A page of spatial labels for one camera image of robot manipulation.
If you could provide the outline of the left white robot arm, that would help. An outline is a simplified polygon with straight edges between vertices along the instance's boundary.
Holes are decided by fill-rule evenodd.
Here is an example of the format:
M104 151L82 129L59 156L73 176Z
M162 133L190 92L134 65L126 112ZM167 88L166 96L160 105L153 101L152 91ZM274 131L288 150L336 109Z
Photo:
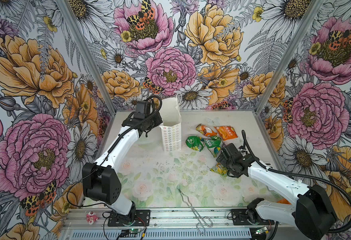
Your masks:
M85 197L102 202L116 213L119 221L126 224L136 218L135 203L122 193L122 184L117 176L123 159L142 133L148 133L162 123L159 110L144 115L131 113L109 148L94 161L82 168L82 187Z

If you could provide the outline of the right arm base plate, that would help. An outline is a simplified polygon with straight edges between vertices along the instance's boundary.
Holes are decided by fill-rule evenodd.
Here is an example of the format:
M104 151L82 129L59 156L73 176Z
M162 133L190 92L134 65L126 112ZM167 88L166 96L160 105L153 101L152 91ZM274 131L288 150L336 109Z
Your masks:
M226 217L232 221L234 226L272 226L275 224L275 221L264 220L256 212L249 209L231 209Z

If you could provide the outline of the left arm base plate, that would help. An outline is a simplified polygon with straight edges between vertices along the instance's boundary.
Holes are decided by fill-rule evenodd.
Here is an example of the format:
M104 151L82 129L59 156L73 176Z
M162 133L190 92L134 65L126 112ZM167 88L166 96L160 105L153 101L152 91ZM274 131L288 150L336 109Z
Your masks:
M132 210L128 215L121 215L111 211L107 217L108 227L148 227L150 210Z

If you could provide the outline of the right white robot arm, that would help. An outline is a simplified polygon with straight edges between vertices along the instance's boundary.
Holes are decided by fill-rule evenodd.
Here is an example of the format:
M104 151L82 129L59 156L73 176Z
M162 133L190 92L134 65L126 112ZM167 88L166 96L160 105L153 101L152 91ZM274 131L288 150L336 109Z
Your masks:
M336 223L336 213L322 187L310 187L278 174L257 157L240 153L234 144L223 147L216 161L227 168L229 176L257 180L287 200L286 204L281 204L256 198L247 206L249 222L271 220L288 224L311 240L320 240Z

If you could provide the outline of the white printed paper bag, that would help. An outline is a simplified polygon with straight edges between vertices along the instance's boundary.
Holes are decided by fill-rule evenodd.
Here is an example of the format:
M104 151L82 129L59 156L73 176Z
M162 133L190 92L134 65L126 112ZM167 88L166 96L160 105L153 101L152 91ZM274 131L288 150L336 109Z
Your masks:
M180 98L181 95L177 94L175 97L163 99L161 109L159 110L162 118L160 128L165 152L181 150Z

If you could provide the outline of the yellow green snack bag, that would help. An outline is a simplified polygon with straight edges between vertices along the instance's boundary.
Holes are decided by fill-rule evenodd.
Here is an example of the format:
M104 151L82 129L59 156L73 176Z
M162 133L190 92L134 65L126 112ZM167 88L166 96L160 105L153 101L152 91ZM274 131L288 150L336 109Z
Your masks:
M223 166L222 164L217 163L215 166L210 168L210 171L217 173L221 176L227 176L228 169L225 166Z

